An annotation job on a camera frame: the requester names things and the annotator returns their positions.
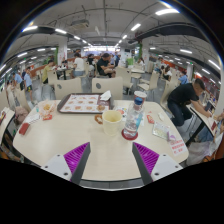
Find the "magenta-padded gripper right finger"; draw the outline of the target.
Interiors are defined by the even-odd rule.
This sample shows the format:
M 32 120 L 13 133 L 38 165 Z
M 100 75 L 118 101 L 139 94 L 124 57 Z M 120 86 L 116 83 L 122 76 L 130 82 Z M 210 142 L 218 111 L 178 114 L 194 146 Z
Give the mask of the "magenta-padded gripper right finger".
M 134 142 L 132 153 L 144 185 L 164 178 L 182 169 L 168 154 L 158 154 L 153 150 Z

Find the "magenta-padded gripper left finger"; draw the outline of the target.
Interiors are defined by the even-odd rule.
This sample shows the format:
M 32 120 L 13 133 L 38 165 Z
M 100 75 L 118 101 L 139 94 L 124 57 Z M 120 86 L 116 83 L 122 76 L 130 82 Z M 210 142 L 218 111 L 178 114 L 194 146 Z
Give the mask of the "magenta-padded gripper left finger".
M 77 185 L 80 184 L 90 154 L 90 143 L 84 143 L 66 154 L 56 154 L 42 169 Z

